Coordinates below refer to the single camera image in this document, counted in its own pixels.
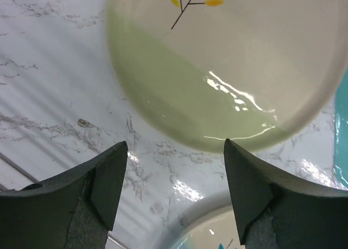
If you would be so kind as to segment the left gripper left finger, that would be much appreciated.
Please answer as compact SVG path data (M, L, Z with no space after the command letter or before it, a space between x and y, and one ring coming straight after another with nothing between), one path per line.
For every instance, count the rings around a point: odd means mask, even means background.
M127 166L122 141L21 190L1 192L1 248L104 248Z

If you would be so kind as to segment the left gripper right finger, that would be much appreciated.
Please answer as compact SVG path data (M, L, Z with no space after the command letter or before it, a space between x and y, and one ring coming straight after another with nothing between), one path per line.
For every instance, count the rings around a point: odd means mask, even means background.
M226 175L246 248L347 248L347 191L310 182L226 140Z

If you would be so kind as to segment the blue and cream plate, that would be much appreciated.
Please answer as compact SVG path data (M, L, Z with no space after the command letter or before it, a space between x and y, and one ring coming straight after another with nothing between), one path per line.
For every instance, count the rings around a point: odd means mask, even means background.
M178 249L245 248L240 244L232 206L214 210L197 219L171 247Z

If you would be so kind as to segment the green and cream plate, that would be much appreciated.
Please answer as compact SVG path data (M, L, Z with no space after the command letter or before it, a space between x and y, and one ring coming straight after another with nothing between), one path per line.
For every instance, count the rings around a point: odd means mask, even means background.
M105 27L136 111L207 152L290 138L347 67L347 0L107 0Z

